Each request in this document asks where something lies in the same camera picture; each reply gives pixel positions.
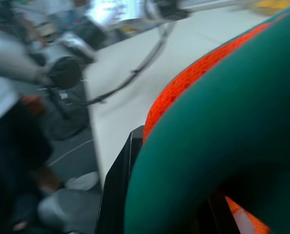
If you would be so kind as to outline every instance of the yellow object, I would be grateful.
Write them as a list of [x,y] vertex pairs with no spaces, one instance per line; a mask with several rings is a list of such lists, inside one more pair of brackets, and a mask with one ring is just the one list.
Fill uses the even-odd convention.
[[273,16],[289,6],[290,0],[260,0],[254,3],[252,8],[263,15]]
[[121,30],[125,33],[130,33],[130,32],[139,32],[139,30],[133,28],[133,27],[130,27],[130,26],[123,26],[121,27]]

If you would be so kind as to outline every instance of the black cable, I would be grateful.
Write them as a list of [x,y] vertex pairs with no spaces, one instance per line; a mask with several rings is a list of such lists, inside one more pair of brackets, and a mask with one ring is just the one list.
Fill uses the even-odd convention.
[[104,100],[107,99],[108,97],[112,96],[113,94],[120,91],[121,89],[124,89],[133,80],[135,80],[146,68],[148,68],[151,64],[153,64],[156,61],[156,59],[160,56],[163,49],[165,48],[167,38],[173,31],[175,24],[176,24],[175,21],[169,23],[167,29],[165,29],[163,25],[158,26],[158,30],[160,32],[159,42],[154,46],[154,48],[151,50],[148,56],[144,59],[144,61],[135,70],[131,72],[132,74],[120,86],[118,86],[112,91],[109,91],[103,95],[98,96],[97,98],[91,101],[80,102],[80,101],[72,100],[70,98],[68,98],[67,101],[69,101],[70,103],[74,105],[80,105],[80,106],[93,105],[99,102],[104,102]]

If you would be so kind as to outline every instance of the dark clothing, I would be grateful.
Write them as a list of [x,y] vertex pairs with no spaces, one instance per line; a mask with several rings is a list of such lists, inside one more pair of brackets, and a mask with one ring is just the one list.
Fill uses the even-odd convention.
[[43,166],[51,152],[36,120],[20,102],[0,119],[0,218],[5,222],[0,228],[36,217],[41,195],[30,172]]

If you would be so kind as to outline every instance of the white cable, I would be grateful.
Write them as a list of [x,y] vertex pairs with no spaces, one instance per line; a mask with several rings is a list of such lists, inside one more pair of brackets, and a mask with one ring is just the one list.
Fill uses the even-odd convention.
[[60,156],[59,158],[57,158],[56,160],[54,160],[53,162],[51,162],[48,166],[53,166],[54,164],[58,163],[60,160],[64,159],[68,154],[72,153],[73,151],[75,151],[75,150],[81,148],[82,146],[84,146],[84,145],[86,145],[87,143],[90,143],[90,142],[92,142],[92,141],[94,141],[94,139],[92,139],[92,140],[88,140],[88,141],[86,141],[86,142],[84,142],[84,143],[78,145],[78,146],[75,147],[74,149],[72,149],[72,150],[66,152],[65,154],[63,154],[62,156]]

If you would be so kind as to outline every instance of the orange mesh fabric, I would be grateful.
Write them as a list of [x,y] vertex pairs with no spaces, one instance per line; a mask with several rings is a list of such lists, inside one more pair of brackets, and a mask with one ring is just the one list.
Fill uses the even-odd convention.
[[[242,209],[237,203],[231,200],[229,197],[226,197],[229,208],[232,211],[232,214],[235,214],[237,211]],[[252,225],[254,226],[255,234],[268,234],[271,230],[267,227],[263,222],[261,222],[258,218],[255,218],[249,212],[246,212],[248,218],[250,219]]]
[[[222,59],[239,48],[249,39],[263,31],[269,26],[269,23],[262,24],[248,33],[242,35],[239,38],[230,41],[229,43],[217,48],[216,50],[208,53],[201,59],[197,60],[191,66],[186,68],[180,73],[159,95],[151,107],[145,128],[143,139],[147,139],[149,133],[159,121],[161,116],[170,108],[170,106],[176,101],[176,99],[184,93],[195,81],[202,77],[206,72],[218,64]],[[230,198],[227,199],[232,213],[237,212],[241,207],[233,202]],[[249,219],[255,227],[255,234],[268,234],[270,229],[262,223],[259,219],[255,218],[249,212],[247,212]]]

